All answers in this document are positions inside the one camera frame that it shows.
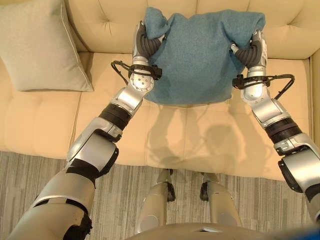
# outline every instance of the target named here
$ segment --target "blue towel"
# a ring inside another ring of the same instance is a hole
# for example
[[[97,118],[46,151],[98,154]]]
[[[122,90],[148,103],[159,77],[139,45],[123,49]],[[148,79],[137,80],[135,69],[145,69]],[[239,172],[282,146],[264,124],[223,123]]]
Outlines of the blue towel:
[[[244,67],[229,51],[231,42],[247,48],[256,29],[266,21],[263,13],[224,10],[186,18],[179,13],[167,20],[148,7],[144,18],[148,38],[166,34],[151,64],[162,77],[146,99],[157,104],[185,105],[222,102],[231,98],[232,79]]]

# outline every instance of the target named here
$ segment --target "seat cushion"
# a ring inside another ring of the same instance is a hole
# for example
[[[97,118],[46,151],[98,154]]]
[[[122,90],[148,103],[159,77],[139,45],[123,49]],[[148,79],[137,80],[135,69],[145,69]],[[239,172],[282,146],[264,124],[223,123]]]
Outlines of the seat cushion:
[[[0,76],[0,151],[65,159],[81,92],[17,91],[1,60]]]
[[[87,74],[95,92],[80,98],[75,137],[125,86],[110,62],[130,64],[130,54],[94,53]],[[307,81],[309,60],[269,59],[267,74],[293,74],[295,84],[279,99],[301,130],[309,133]],[[286,80],[269,87],[271,96]],[[281,159],[251,109],[234,89],[232,98],[191,107],[163,106],[144,100],[117,143],[121,165],[185,168],[199,172],[282,180]]]

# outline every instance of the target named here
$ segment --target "floor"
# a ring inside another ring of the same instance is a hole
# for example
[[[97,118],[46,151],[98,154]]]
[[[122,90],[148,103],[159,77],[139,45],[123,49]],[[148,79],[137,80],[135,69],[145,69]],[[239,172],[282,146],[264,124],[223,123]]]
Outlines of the floor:
[[[65,161],[0,152],[0,239],[13,230],[37,194]],[[87,240],[121,240],[134,234],[144,196],[160,170],[115,165],[96,183],[93,229]],[[179,169],[172,175],[176,201],[168,204],[167,223],[209,222],[209,206],[199,198],[203,176]],[[218,174],[234,197],[245,228],[265,233],[311,223],[301,194],[285,182]]]

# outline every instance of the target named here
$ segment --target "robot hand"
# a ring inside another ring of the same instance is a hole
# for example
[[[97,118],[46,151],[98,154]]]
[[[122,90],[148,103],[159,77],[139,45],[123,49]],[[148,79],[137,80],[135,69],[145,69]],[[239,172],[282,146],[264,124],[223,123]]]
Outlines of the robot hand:
[[[248,68],[247,77],[238,75],[232,85],[241,89],[241,98],[252,108],[279,156],[283,156],[278,165],[287,184],[292,190],[305,193],[311,218],[320,222],[319,148],[277,100],[293,84],[294,76],[266,76],[267,45],[260,30],[253,33],[249,49],[239,49],[233,42],[230,50]],[[278,78],[291,78],[291,81],[275,98],[270,98],[267,87]]]
[[[109,172],[119,150],[115,143],[134,116],[161,70],[148,59],[163,37],[146,38],[139,23],[134,37],[130,81],[94,118],[70,147],[66,167],[44,187],[14,228],[9,240],[84,240],[92,228],[89,218],[96,179]]]

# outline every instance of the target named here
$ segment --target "white couch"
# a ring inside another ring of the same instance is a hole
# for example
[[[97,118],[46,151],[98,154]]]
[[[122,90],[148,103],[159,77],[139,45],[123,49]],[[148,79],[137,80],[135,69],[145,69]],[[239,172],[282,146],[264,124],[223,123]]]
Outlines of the white couch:
[[[23,0],[0,0],[0,4]],[[132,39],[147,6],[186,17],[224,9],[263,12],[268,75],[293,74],[280,102],[320,143],[319,0],[65,0],[73,38],[94,92],[16,91],[0,60],[0,150],[66,158],[86,125],[124,86],[110,62],[131,63]],[[273,81],[275,96],[285,84]],[[283,179],[273,144],[234,89],[220,103],[163,106],[145,100],[117,143],[122,165]]]

